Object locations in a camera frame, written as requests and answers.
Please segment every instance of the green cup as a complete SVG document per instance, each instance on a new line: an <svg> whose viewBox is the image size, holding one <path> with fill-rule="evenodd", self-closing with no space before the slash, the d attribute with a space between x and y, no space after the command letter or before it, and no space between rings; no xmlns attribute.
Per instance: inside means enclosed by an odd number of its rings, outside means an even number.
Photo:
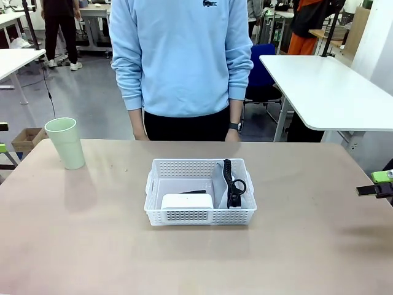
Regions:
<svg viewBox="0 0 393 295"><path fill-rule="evenodd" d="M75 119L51 120L45 124L45 131L52 140L66 169L75 170L85 165L84 152L80 144Z"/></svg>

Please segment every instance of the shoe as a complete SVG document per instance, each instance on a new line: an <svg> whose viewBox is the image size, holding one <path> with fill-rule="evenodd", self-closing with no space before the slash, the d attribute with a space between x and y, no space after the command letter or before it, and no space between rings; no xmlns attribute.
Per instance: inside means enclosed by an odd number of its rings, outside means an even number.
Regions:
<svg viewBox="0 0 393 295"><path fill-rule="evenodd" d="M79 61L77 61L77 63L71 63L69 66L69 69L71 71L77 71L78 69L80 69L82 67L83 67L82 64Z"/></svg>
<svg viewBox="0 0 393 295"><path fill-rule="evenodd" d="M49 60L48 61L48 67L49 68L54 68L55 67L55 60Z"/></svg>

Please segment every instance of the orange pants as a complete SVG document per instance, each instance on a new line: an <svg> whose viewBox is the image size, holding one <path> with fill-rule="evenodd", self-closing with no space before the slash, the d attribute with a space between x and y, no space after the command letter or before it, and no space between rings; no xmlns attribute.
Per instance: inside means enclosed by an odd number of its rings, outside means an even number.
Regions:
<svg viewBox="0 0 393 295"><path fill-rule="evenodd" d="M317 38L303 38L292 34L290 39L289 55L312 55Z"/></svg>

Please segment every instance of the white basket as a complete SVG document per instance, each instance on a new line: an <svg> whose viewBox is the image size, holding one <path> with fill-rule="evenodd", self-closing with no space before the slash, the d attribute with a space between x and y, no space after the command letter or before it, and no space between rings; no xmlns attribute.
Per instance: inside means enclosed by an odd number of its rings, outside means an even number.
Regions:
<svg viewBox="0 0 393 295"><path fill-rule="evenodd" d="M212 172L223 159L155 159L147 177L145 211L152 226L180 225L247 225L257 204L250 174L243 159L231 159L232 173L247 185L242 195L246 209L162 210L166 194L206 190L214 197Z"/></svg>

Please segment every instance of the black watch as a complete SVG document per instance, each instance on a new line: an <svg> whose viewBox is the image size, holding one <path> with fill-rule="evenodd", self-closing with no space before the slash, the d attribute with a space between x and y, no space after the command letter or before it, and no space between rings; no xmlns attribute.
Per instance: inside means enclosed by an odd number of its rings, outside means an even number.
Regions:
<svg viewBox="0 0 393 295"><path fill-rule="evenodd" d="M240 123L229 123L229 129L235 129L236 131L240 131Z"/></svg>

